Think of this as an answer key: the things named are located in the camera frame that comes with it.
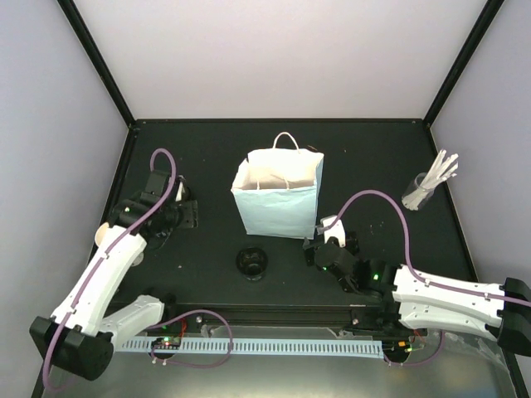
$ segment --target black tabletop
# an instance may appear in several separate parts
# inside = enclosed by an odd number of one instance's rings
[[[270,148],[290,132],[302,148],[324,154],[318,219],[337,214],[355,192],[378,189],[400,203],[408,183],[434,159],[431,138],[419,121],[146,121],[140,124],[120,197],[144,188],[149,158],[168,149],[198,200],[199,227],[177,230],[165,246],[147,253],[125,276],[114,301],[131,302],[147,287],[175,294],[194,306],[344,306],[365,298],[345,294],[331,275],[308,268],[302,240],[249,236],[231,193],[238,166],[253,149]],[[281,148],[292,148],[284,137]],[[157,168],[169,170],[164,156]],[[442,187],[420,211],[407,211],[413,265],[446,277],[471,280],[451,202]],[[343,217],[356,231],[364,258],[404,262],[397,214],[382,198],[363,197]],[[236,269],[236,254],[261,247],[269,257],[263,280],[250,283]]]

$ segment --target bundle of white sticks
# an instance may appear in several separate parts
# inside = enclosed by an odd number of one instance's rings
[[[450,177],[455,177],[455,170],[457,170],[458,163],[454,161],[459,155],[453,154],[446,160],[446,151],[443,149],[437,155],[435,162],[431,165],[430,171],[424,177],[419,187],[412,193],[405,195],[402,198],[402,204],[409,210],[418,210],[419,205],[426,199],[426,197],[437,187],[437,185],[445,182]]]

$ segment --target black cup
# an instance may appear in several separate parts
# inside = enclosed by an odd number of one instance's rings
[[[241,250],[236,257],[236,267],[248,280],[260,280],[267,268],[267,255],[257,247]]]

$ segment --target light blue paper bag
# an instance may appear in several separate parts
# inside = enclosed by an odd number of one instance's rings
[[[283,134],[296,149],[276,147]],[[313,239],[323,160],[286,132],[273,148],[250,152],[231,189],[247,234]]]

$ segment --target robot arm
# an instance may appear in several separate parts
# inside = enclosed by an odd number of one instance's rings
[[[142,192],[113,209],[103,238],[96,239],[100,240],[97,242],[99,248],[77,284],[49,318],[34,320],[30,334],[44,358],[52,337],[61,328],[59,323],[67,319],[51,364],[94,380],[109,365],[114,347],[161,320],[163,303],[147,295],[104,316],[129,267],[142,261],[144,249],[151,242],[166,240],[176,228],[197,226],[197,203],[190,200],[184,180],[176,178],[170,195],[156,212],[116,243],[119,236],[135,222],[138,224],[140,217],[162,200],[171,181],[168,173],[154,170]]]
[[[323,226],[335,219],[323,219]],[[504,285],[479,284],[419,272],[426,280],[422,283],[407,266],[360,260],[358,251],[355,234],[345,233],[341,221],[325,231],[321,241],[304,243],[308,265],[332,274],[345,293],[363,294],[375,302],[353,315],[352,332],[406,336],[416,329],[436,328],[471,333],[531,356],[531,308],[490,297],[529,302],[531,291],[524,282],[507,278]],[[441,289],[433,285],[437,283],[483,296]]]

